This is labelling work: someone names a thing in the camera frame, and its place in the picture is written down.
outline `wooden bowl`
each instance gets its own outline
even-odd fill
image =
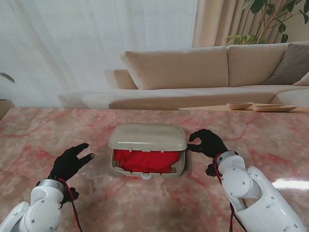
[[[230,110],[245,110],[253,105],[253,102],[230,102],[226,104]]]

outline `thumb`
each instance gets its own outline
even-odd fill
[[[95,157],[94,153],[90,153],[88,155],[86,155],[85,157],[82,157],[81,159],[79,159],[78,164],[79,164],[79,168],[82,168],[84,165],[88,164],[90,160],[92,160]]]
[[[187,150],[194,151],[194,152],[202,152],[202,147],[201,147],[201,145],[188,144]]]

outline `pink marble table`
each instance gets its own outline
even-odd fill
[[[177,179],[115,178],[108,139],[126,122],[163,122],[190,133],[208,128],[274,182],[309,229],[309,115],[243,112],[15,108],[0,122],[0,221],[20,201],[30,201],[54,160],[80,143],[96,153],[68,183],[85,232],[226,232],[229,204],[204,170],[210,158],[192,153],[192,173]],[[70,204],[61,232],[75,232]],[[234,222],[234,231],[242,231]]]

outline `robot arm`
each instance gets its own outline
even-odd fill
[[[244,159],[238,153],[228,151],[222,139],[210,130],[194,132],[189,141],[196,138],[201,139],[201,144],[188,144],[188,150],[213,158],[206,173],[219,177],[235,215],[247,232],[307,231],[298,215],[259,169],[246,169]],[[246,207],[240,198],[255,199],[256,202]]]
[[[17,205],[0,225],[0,232],[55,232],[61,220],[61,207],[67,201],[78,198],[75,188],[65,186],[65,181],[86,165],[94,154],[78,159],[77,155],[88,144],[80,144],[66,150],[54,163],[48,179],[40,181],[31,192],[31,204]]]
[[[44,179],[31,192],[31,204],[17,205],[0,226],[0,232],[54,232],[57,231],[64,185]]]

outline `beige plastic box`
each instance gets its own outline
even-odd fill
[[[183,129],[174,124],[164,123],[126,123],[118,126],[109,140],[112,148],[111,167],[125,176],[137,176],[143,179],[174,178],[181,175],[185,165],[187,141]],[[114,160],[114,149],[150,151],[180,151],[180,160],[172,165],[170,173],[128,172],[119,167]]]

